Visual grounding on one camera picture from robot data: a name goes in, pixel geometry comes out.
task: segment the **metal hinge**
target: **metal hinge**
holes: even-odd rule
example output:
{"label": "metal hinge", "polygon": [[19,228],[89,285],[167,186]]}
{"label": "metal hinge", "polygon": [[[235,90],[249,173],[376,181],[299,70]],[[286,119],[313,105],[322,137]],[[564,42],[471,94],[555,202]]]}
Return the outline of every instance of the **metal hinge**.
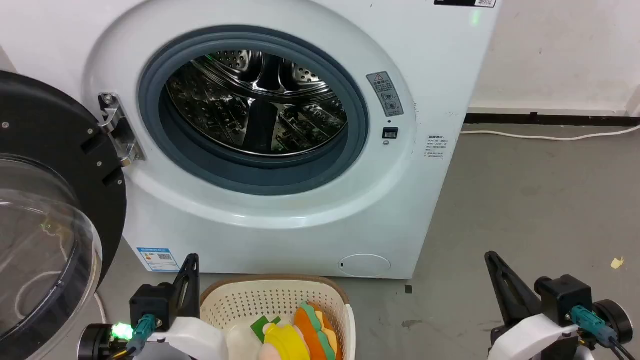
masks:
{"label": "metal hinge", "polygon": [[118,96],[114,93],[101,93],[98,101],[102,110],[102,121],[98,121],[98,125],[102,132],[109,135],[122,166],[127,167],[136,160],[145,160]]}

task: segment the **white power cord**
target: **white power cord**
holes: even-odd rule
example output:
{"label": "white power cord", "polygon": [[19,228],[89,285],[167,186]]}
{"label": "white power cord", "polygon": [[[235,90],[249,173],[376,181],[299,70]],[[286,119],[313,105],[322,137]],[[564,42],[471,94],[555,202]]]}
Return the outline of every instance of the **white power cord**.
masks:
{"label": "white power cord", "polygon": [[460,131],[460,134],[461,135],[488,134],[488,135],[506,136],[506,137],[509,137],[509,138],[517,138],[517,139],[552,140],[552,141],[557,141],[557,142],[570,142],[570,141],[582,140],[582,139],[588,139],[588,138],[598,138],[598,137],[601,137],[601,136],[622,135],[622,134],[631,133],[632,131],[636,131],[638,129],[640,129],[640,125],[634,126],[634,127],[630,127],[628,129],[621,130],[621,131],[613,131],[612,133],[588,134],[588,135],[576,136],[575,138],[553,138],[551,136],[516,135],[516,134],[501,133],[499,131],[490,131],[490,130]]}
{"label": "white power cord", "polygon": [[[60,246],[60,252],[62,252],[62,256],[65,258],[65,261],[68,261],[67,253],[65,252],[65,248],[62,246],[62,239],[63,239],[62,236],[60,236],[60,235],[55,235],[55,236],[60,238],[60,242],[58,242],[58,245]],[[45,276],[59,275],[59,274],[60,274],[59,271],[43,272],[42,274],[39,274],[36,277],[34,277],[33,279],[29,280],[25,285],[22,285],[22,287],[18,291],[18,294],[15,296],[15,305],[13,307],[13,311],[15,312],[15,316],[17,316],[18,319],[22,320],[22,319],[25,318],[25,316],[20,311],[20,301],[22,300],[22,293],[24,293],[24,291],[29,286],[31,286],[34,282],[40,280],[41,278],[43,278]],[[107,313],[104,310],[104,305],[102,304],[102,299],[100,299],[100,296],[98,295],[97,291],[93,294],[93,297],[95,298],[96,303],[98,303],[98,309],[100,309],[100,319],[102,320],[102,323],[107,323]]]}

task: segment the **teal connector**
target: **teal connector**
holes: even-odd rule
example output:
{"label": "teal connector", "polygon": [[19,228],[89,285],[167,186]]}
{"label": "teal connector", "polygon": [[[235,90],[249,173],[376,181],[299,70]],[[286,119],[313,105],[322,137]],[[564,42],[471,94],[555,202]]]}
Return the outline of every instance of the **teal connector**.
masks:
{"label": "teal connector", "polygon": [[155,331],[156,317],[149,314],[142,316],[142,319],[138,321],[138,325],[136,326],[135,330],[133,330],[133,337],[127,343],[127,350],[136,348],[136,350],[131,355],[139,355],[142,349],[145,348],[147,340],[151,337],[151,335],[153,335]]}
{"label": "teal connector", "polygon": [[608,327],[604,320],[582,306],[574,306],[571,309],[571,321],[586,332],[593,334],[604,347],[613,346],[609,338],[618,340],[618,334],[614,329]]}

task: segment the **blue and white sticker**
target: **blue and white sticker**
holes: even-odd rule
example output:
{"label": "blue and white sticker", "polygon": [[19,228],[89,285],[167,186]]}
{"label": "blue and white sticker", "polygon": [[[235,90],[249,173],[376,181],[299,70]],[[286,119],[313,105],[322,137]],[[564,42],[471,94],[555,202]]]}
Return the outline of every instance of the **blue and white sticker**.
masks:
{"label": "blue and white sticker", "polygon": [[175,262],[169,249],[159,249],[155,247],[139,247],[138,251],[147,262],[151,271],[178,272],[180,267]]}

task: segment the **white plastic basket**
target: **white plastic basket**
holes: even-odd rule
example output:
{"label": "white plastic basket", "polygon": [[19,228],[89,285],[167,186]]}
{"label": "white plastic basket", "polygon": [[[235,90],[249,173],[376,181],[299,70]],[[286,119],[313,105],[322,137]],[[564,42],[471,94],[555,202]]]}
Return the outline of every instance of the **white plastic basket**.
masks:
{"label": "white plastic basket", "polygon": [[251,324],[263,315],[292,323],[301,302],[318,305],[335,329],[344,360],[355,360],[356,327],[349,299],[333,281],[297,275],[249,275],[217,282],[200,297],[200,317],[223,330],[230,360],[254,360],[262,346]]}

